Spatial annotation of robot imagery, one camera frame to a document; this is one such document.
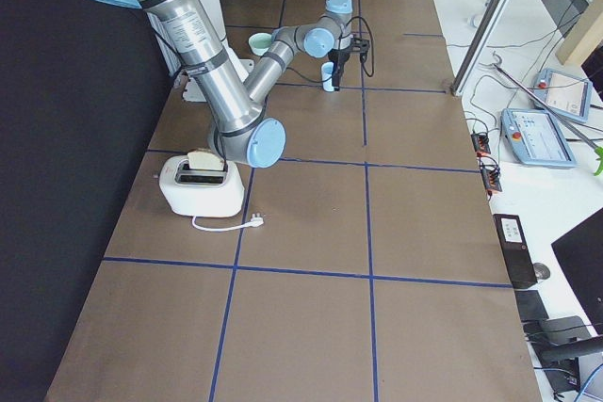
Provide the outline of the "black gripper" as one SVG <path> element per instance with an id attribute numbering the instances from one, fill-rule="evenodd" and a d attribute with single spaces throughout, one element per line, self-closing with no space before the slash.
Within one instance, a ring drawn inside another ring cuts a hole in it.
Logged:
<path id="1" fill-rule="evenodd" d="M 329 51 L 329 60 L 333 62 L 331 83 L 334 91 L 340 90 L 340 66 L 344 66 L 351 54 L 358 54 L 362 65 L 367 63 L 370 40 L 348 35 L 345 39 L 337 39 L 334 48 Z"/>

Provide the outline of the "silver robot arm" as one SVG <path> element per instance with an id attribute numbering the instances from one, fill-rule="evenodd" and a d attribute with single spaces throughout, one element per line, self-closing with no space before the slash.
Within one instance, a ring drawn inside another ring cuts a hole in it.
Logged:
<path id="1" fill-rule="evenodd" d="M 241 79 L 201 0 L 95 0 L 123 8 L 140 8 L 163 24 L 187 75 L 200 86 L 212 111 L 209 145 L 221 157 L 252 168 L 267 168 L 285 148 L 285 128 L 267 117 L 265 99 L 298 53 L 328 57 L 330 81 L 339 86 L 350 54 L 366 59 L 368 40 L 351 33 L 351 0 L 326 0 L 313 24 L 273 31 L 269 49 L 250 75 Z"/>

